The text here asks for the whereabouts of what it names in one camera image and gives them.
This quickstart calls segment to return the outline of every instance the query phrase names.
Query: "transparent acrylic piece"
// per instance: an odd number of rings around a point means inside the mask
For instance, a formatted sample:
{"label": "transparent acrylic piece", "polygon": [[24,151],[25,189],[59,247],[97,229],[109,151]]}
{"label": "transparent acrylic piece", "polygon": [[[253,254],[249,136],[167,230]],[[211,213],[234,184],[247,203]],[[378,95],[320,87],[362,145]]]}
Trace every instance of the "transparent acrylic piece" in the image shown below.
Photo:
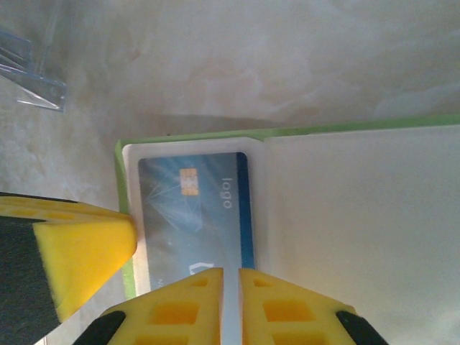
{"label": "transparent acrylic piece", "polygon": [[45,75],[45,63],[50,54],[62,2],[55,0],[36,60],[30,41],[0,31],[0,75],[19,86],[17,101],[20,103],[64,111],[65,83]]}

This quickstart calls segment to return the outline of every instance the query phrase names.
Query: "blue credit card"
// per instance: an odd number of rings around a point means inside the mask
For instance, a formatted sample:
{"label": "blue credit card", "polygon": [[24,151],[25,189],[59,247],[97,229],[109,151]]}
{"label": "blue credit card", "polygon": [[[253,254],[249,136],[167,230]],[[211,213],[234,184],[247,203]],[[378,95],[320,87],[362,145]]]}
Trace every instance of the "blue credit card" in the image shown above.
{"label": "blue credit card", "polygon": [[209,267],[254,267],[245,154],[145,158],[139,181],[152,289]]}

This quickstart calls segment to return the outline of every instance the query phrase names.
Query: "black rubber pad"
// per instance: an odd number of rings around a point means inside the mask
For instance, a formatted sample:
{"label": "black rubber pad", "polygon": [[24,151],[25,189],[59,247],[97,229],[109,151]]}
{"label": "black rubber pad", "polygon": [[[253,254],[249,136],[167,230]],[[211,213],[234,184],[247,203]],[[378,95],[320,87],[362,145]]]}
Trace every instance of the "black rubber pad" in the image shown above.
{"label": "black rubber pad", "polygon": [[388,345],[365,318],[348,311],[339,311],[336,315],[356,345]]}
{"label": "black rubber pad", "polygon": [[122,311],[114,311],[94,320],[73,345],[107,345],[126,318]]}
{"label": "black rubber pad", "polygon": [[59,326],[32,224],[0,216],[0,344],[29,345]]}
{"label": "black rubber pad", "polygon": [[5,192],[0,192],[0,196],[16,196],[18,198],[32,198],[32,199],[41,199],[41,200],[49,200],[49,201],[62,201],[63,203],[77,203],[77,201],[72,201],[72,200],[45,198],[44,196],[13,194],[13,193],[5,193]]}

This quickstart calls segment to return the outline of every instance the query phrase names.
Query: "marble surface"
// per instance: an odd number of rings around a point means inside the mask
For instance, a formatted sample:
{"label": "marble surface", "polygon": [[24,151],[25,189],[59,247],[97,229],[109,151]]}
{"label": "marble surface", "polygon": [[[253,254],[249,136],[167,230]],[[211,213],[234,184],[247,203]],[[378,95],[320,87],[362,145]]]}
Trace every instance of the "marble surface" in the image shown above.
{"label": "marble surface", "polygon": [[[52,3],[0,0],[0,27],[39,47]],[[458,0],[64,0],[47,72],[66,112],[0,80],[0,190],[117,209],[120,138],[459,113],[459,18]],[[48,344],[122,299],[117,275]]]}

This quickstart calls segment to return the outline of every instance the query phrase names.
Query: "clear plastic stand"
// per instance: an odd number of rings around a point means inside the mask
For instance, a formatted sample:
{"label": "clear plastic stand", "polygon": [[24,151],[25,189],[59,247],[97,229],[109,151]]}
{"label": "clear plastic stand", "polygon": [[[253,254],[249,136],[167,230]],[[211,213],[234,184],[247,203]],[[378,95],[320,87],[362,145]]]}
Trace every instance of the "clear plastic stand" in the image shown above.
{"label": "clear plastic stand", "polygon": [[29,40],[0,31],[0,75],[18,85],[17,101],[55,111],[64,111],[66,85],[47,78],[44,71],[61,4],[62,0],[55,1],[36,60]]}

